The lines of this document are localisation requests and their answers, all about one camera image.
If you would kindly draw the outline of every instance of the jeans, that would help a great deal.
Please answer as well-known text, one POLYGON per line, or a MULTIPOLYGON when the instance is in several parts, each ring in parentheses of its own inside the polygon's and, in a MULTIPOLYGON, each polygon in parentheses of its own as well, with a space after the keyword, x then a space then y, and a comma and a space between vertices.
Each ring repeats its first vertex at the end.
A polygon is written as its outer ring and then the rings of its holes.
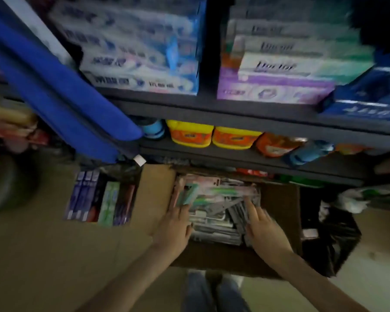
POLYGON ((223 278, 217 288, 217 306, 205 277, 189 273, 185 284, 182 312, 251 312, 235 281, 223 278))

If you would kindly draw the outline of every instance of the yellow bottle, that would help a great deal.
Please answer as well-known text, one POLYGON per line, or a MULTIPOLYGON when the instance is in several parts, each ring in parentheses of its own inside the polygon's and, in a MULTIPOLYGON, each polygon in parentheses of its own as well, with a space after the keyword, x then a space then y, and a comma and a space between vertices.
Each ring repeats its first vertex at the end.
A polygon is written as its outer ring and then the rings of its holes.
POLYGON ((245 150, 262 134, 260 131, 215 127, 213 143, 221 148, 245 150))
POLYGON ((172 140, 182 146, 205 148, 211 144, 213 125, 187 123, 185 121, 167 120, 172 140))

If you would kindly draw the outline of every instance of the floor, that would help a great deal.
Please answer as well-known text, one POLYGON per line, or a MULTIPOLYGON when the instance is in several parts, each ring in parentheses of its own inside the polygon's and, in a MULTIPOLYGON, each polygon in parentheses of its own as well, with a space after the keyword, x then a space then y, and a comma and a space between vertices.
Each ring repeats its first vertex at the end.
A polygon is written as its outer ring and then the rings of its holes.
MULTIPOLYGON (((63 221, 73 175, 72 166, 47 167, 27 205, 0 213, 0 311, 73 311, 150 243, 128 227, 63 221)), ((390 311, 390 211, 356 220, 363 240, 332 282, 370 311, 390 311)), ((133 312, 179 311, 184 278, 169 268, 133 312)), ((252 311, 315 311, 283 281, 245 278, 242 293, 252 311)))

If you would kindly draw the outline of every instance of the cardboard box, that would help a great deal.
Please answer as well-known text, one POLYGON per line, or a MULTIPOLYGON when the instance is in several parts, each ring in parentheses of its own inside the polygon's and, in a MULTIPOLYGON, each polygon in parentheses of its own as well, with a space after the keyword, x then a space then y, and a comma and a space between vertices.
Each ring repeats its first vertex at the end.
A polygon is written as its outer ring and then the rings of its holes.
MULTIPOLYGON (((227 176, 224 172, 187 168, 186 173, 227 176)), ((130 226, 152 235, 167 212, 177 172, 167 165, 145 164, 136 193, 130 226)), ((248 175, 240 179, 250 180, 248 175)), ((262 206, 279 223, 297 254, 302 254, 299 188, 295 185, 257 183, 262 191, 262 206)), ((201 270, 221 270, 251 277, 278 278, 275 271, 248 247, 190 241, 172 266, 201 270)))

